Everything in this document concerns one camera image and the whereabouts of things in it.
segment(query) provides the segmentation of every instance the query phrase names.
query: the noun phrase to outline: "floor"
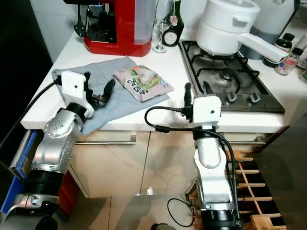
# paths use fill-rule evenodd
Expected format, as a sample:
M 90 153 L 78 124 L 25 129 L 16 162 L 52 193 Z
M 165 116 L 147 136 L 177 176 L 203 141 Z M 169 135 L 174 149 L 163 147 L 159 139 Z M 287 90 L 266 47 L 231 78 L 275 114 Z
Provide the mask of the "floor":
M 154 223 L 167 223 L 177 230 L 192 230 L 176 224 L 167 211 L 171 198 L 184 199 L 184 195 L 120 196 L 100 199 L 78 197 L 68 223 L 59 219 L 59 230 L 150 230 Z M 191 210 L 179 201 L 169 203 L 174 218 L 182 225 L 192 221 Z

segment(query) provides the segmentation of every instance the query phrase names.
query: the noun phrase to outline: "gray cloth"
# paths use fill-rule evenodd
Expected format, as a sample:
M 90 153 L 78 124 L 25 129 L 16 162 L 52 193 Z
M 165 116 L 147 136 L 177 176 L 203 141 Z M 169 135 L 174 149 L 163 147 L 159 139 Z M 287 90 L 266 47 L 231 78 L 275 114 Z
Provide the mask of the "gray cloth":
M 103 94 L 106 83 L 112 79 L 113 72 L 118 69 L 131 68 L 136 64 L 129 58 L 118 58 L 110 61 L 103 61 L 99 63 L 92 63 L 82 67 L 76 67 L 71 70 L 77 73 L 85 73 L 89 71 L 91 77 L 89 80 L 89 88 L 94 91 L 95 94 Z M 52 71 L 52 78 L 55 79 L 65 69 L 56 69 Z M 87 119 L 82 133 L 88 135 L 94 130 L 102 127 L 108 121 L 119 119 L 121 117 L 133 114 L 139 110 L 148 108 L 159 102 L 165 101 L 169 97 L 165 95 L 156 96 L 148 101 L 137 101 L 121 84 L 115 79 L 116 84 L 113 94 L 105 107 L 98 107 L 92 118 Z

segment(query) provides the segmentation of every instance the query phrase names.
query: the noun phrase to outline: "white countertop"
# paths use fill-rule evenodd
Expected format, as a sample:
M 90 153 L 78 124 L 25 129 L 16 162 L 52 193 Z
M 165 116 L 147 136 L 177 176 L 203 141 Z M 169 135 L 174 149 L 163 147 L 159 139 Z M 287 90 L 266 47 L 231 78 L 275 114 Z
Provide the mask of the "white countertop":
M 93 54 L 85 48 L 82 38 L 78 37 L 76 33 L 73 33 L 40 85 L 38 92 L 52 82 L 51 72 L 54 69 L 74 68 L 93 62 L 121 57 L 123 56 Z M 143 64 L 151 68 L 174 87 L 174 90 L 167 94 L 170 98 L 157 105 L 183 107 L 184 85 L 189 79 L 178 46 L 168 47 L 167 52 L 163 54 L 150 51 L 144 57 L 130 58 L 137 65 Z M 221 120 L 218 123 L 218 131 L 274 133 L 289 125 L 293 117 L 298 116 L 295 113 L 298 107 L 300 107 L 300 113 L 307 112 L 306 104 L 302 103 L 307 100 L 307 85 L 302 83 L 297 77 L 302 70 L 295 69 L 288 76 L 281 76 L 276 74 L 273 69 L 263 65 L 261 61 L 249 60 L 248 64 L 252 69 L 260 71 L 259 78 L 282 104 L 286 113 L 284 115 L 277 115 L 267 113 L 222 112 Z M 58 89 L 52 87 L 38 99 L 21 123 L 27 129 L 43 129 L 46 122 L 53 118 L 61 107 L 65 107 L 64 101 Z M 153 130 L 144 121 L 146 110 L 144 109 L 129 116 L 110 121 L 101 127 L 101 129 Z M 152 111 L 148 119 L 154 124 L 171 127 L 182 127 L 188 124 L 180 114 L 164 110 Z

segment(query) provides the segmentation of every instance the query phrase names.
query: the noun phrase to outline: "black power cord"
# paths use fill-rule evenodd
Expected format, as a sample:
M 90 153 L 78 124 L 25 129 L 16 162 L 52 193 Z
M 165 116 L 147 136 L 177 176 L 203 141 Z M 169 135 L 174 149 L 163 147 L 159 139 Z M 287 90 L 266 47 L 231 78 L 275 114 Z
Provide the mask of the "black power cord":
M 227 146 L 227 148 L 228 148 L 228 150 L 230 152 L 231 165 L 232 165 L 232 182 L 231 182 L 232 186 L 230 186 L 230 188 L 231 188 L 232 193 L 233 193 L 233 199 L 234 199 L 234 203 L 235 203 L 235 207 L 236 207 L 236 214 L 237 214 L 237 217 L 239 218 L 240 217 L 240 213 L 239 213 L 237 190 L 236 190 L 236 171 L 235 171 L 236 163 L 235 163 L 235 156 L 234 156 L 234 151 L 233 151 L 231 145 L 229 144 L 229 142 L 226 140 L 226 138 L 224 138 L 222 135 L 220 135 L 218 133 L 212 132 L 210 130 L 205 130 L 205 129 L 170 128 L 170 127 L 166 127 L 166 126 L 154 125 L 154 124 L 152 124 L 152 123 L 150 123 L 148 121 L 147 115 L 148 115 L 148 113 L 150 111 L 155 110 L 155 109 L 164 109 L 164 110 L 170 110 L 170 111 L 175 111 L 175 112 L 178 112 L 178 113 L 185 114 L 186 110 L 190 110 L 191 108 L 172 108 L 172 107 L 164 107 L 164 106 L 154 106 L 154 107 L 149 108 L 146 111 L 146 113 L 145 113 L 144 119 L 145 119 L 145 122 L 149 126 L 155 128 L 156 131 L 164 132 L 164 133 L 169 133 L 170 131 L 191 131 L 191 132 L 196 131 L 196 132 L 203 132 L 203 133 L 206 133 L 206 134 L 210 135 L 211 137 L 218 138 L 220 141 L 222 141 Z
M 34 105 L 34 103 L 38 100 L 38 98 L 44 94 L 44 92 L 46 92 L 48 89 L 50 89 L 53 85 L 55 84 L 61 84 L 61 79 L 58 77 L 56 80 L 54 80 L 52 83 L 50 83 L 48 86 L 46 86 L 41 92 L 39 92 L 34 98 L 33 100 L 29 103 L 29 105 L 25 108 L 24 112 L 20 115 L 20 117 L 18 118 L 18 120 L 14 123 L 14 125 L 11 127 L 11 129 L 8 131 L 8 133 L 5 135 L 5 137 L 3 138 L 3 140 L 1 141 L 0 144 L 0 149 L 2 148 L 2 146 L 5 144 L 5 142 L 7 141 L 8 137 L 12 134 L 12 132 L 16 129 L 17 125 L 21 122 L 21 120 L 23 119 L 23 117 L 27 114 L 27 112 L 30 110 L 30 108 Z
M 188 207 L 191 209 L 191 212 L 192 212 L 192 222 L 191 222 L 189 225 L 180 224 L 180 223 L 178 223 L 178 222 L 175 220 L 175 218 L 174 218 L 173 215 L 171 214 L 171 211 L 169 210 L 169 202 L 171 202 L 172 200 L 180 201 L 181 203 L 185 204 L 186 206 L 188 206 Z M 191 204 L 188 204 L 188 203 L 186 203 L 186 202 L 184 202 L 184 201 L 182 201 L 182 200 L 180 200 L 180 199 L 177 199 L 177 198 L 171 198 L 171 199 L 169 199 L 168 202 L 167 202 L 167 210 L 168 210 L 169 215 L 171 216 L 171 218 L 173 219 L 173 221 L 174 221 L 176 224 L 178 224 L 178 225 L 180 225 L 180 226 L 182 226 L 182 227 L 184 227 L 184 228 L 188 228 L 188 227 L 191 227 L 191 226 L 193 225 L 194 220 L 195 220 L 195 218 L 194 218 L 193 216 L 195 215 L 195 213 L 194 213 L 194 210 L 192 209 L 192 205 L 191 205 Z

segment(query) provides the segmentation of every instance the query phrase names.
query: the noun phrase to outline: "cabinet handle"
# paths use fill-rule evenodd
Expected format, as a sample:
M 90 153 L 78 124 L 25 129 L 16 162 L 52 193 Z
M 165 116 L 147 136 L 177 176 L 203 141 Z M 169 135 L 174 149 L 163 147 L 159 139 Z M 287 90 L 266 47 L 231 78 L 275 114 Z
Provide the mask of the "cabinet handle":
M 262 136 L 256 136 L 254 141 L 230 141 L 231 145 L 265 145 L 265 141 Z
M 130 140 L 122 141 L 77 141 L 75 145 L 136 145 L 136 135 L 131 135 Z

